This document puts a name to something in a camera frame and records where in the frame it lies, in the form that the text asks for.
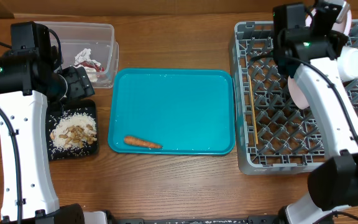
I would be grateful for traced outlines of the white tissue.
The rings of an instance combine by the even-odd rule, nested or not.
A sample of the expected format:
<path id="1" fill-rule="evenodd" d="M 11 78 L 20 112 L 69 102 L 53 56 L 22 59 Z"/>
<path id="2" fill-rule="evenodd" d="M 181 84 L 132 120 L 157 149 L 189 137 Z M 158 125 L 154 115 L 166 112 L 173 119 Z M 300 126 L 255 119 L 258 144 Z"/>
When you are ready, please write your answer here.
<path id="1" fill-rule="evenodd" d="M 83 66 L 83 65 L 75 66 L 75 68 L 81 68 L 81 67 L 85 69 L 86 74 L 87 74 L 90 82 L 96 83 L 98 81 L 98 78 L 96 76 L 96 72 L 99 69 L 98 66 L 96 66 L 96 67 L 86 67 L 86 66 Z"/>

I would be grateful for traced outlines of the orange carrot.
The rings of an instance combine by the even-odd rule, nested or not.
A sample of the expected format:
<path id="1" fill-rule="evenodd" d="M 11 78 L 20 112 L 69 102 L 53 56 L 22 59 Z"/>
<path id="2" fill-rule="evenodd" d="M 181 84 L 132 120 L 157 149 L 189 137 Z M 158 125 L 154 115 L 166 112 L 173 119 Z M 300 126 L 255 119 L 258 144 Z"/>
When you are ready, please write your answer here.
<path id="1" fill-rule="evenodd" d="M 146 148 L 150 148 L 150 149 L 161 149 L 162 148 L 162 146 L 157 143 L 139 139 L 134 136 L 126 136 L 124 138 L 124 143 L 127 145 L 130 145 L 130 146 L 146 147 Z"/>

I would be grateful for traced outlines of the large white bowl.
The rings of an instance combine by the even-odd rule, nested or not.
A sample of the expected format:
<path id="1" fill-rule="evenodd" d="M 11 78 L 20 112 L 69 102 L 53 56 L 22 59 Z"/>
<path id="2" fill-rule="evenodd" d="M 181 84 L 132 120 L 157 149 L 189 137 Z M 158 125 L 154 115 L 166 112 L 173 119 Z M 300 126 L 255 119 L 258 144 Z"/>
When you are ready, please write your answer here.
<path id="1" fill-rule="evenodd" d="M 343 82 L 358 78 L 358 49 L 343 47 L 340 56 L 337 58 L 337 67 L 340 79 Z"/>

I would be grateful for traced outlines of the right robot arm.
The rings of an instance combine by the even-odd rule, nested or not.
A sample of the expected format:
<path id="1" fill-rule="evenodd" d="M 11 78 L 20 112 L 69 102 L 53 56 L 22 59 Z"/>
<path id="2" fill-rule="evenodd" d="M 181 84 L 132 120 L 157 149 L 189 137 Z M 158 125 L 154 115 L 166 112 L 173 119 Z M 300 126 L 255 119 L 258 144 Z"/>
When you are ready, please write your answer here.
<path id="1" fill-rule="evenodd" d="M 273 9 L 273 59 L 294 79 L 318 125 L 325 162 L 308 176 L 308 191 L 283 207 L 280 223 L 319 223 L 358 206 L 358 116 L 344 82 L 358 77 L 358 50 L 334 30 L 347 21 L 345 1 L 302 2 Z"/>

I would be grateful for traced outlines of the white plate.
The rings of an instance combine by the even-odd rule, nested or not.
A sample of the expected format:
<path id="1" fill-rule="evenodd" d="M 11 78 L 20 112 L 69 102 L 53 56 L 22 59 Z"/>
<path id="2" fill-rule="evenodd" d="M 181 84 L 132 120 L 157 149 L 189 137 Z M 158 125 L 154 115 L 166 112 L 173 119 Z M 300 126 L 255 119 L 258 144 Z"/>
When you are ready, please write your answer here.
<path id="1" fill-rule="evenodd" d="M 305 23 L 306 23 L 307 27 L 310 27 L 311 21 L 312 21 L 311 17 L 316 13 L 316 10 L 314 9 L 313 6 L 309 7 L 308 10 L 310 13 L 307 16 Z M 349 10 L 347 12 L 347 17 L 340 24 L 334 23 L 332 30 L 343 33 L 344 35 L 349 35 L 350 30 L 351 30 L 351 24 L 352 24 L 352 12 L 351 12 L 350 4 L 349 4 Z"/>

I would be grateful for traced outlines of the pink bowl with food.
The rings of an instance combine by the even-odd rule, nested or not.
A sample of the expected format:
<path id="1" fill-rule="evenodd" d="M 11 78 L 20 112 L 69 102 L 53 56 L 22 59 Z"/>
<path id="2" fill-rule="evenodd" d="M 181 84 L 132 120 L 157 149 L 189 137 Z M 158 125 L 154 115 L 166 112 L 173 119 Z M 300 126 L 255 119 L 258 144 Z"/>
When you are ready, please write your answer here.
<path id="1" fill-rule="evenodd" d="M 301 110 L 306 109 L 309 107 L 309 103 L 300 90 L 299 86 L 296 84 L 294 78 L 288 77 L 288 90 L 290 92 L 290 96 L 294 102 L 294 104 Z"/>

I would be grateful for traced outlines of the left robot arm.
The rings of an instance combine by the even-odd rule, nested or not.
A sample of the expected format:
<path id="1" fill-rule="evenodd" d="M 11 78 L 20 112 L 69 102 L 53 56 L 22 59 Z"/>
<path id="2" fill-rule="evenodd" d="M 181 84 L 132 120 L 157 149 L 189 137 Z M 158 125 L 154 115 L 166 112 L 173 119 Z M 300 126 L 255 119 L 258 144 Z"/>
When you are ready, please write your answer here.
<path id="1" fill-rule="evenodd" d="M 49 169 L 49 106 L 94 94 L 84 68 L 62 68 L 55 32 L 35 22 L 11 26 L 11 45 L 0 57 L 0 142 L 4 177 L 2 223 L 114 223 L 109 211 L 61 206 Z"/>

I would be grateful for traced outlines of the red snack wrapper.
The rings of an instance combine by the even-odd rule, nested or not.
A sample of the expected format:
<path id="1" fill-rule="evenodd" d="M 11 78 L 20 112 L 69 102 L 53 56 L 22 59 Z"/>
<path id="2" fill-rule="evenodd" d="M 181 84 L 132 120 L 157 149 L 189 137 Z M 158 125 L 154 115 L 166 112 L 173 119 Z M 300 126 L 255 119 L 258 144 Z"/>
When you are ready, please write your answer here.
<path id="1" fill-rule="evenodd" d="M 98 62 L 82 61 L 78 64 L 79 67 L 84 67 L 88 72 L 103 72 L 104 68 Z"/>

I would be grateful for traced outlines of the foil ball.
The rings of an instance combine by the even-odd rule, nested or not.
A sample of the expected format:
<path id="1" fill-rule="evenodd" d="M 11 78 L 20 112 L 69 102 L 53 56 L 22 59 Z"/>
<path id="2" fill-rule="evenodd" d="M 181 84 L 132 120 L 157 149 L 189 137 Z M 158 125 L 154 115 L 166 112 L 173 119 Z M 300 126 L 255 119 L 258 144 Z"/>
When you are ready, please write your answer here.
<path id="1" fill-rule="evenodd" d="M 74 65 L 79 65 L 82 62 L 89 62 L 91 61 L 90 58 L 91 49 L 83 49 L 80 53 L 75 56 L 75 63 Z"/>

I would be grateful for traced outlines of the wooden chopstick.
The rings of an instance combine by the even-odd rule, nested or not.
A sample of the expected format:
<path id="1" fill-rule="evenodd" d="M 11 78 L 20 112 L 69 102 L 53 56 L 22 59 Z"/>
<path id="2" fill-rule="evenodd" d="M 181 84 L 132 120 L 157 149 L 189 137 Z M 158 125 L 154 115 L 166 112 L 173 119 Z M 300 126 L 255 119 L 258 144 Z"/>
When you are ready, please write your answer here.
<path id="1" fill-rule="evenodd" d="M 254 142 L 255 145 L 258 145 L 259 143 L 259 139 L 257 136 L 257 125 L 256 125 L 256 117 L 255 117 L 255 108 L 254 108 L 254 92 L 252 89 L 252 79 L 250 76 L 248 76 L 249 78 L 249 97 L 250 97 L 250 106 L 251 106 L 251 112 L 252 112 L 252 124 L 253 124 L 253 128 L 254 128 Z"/>

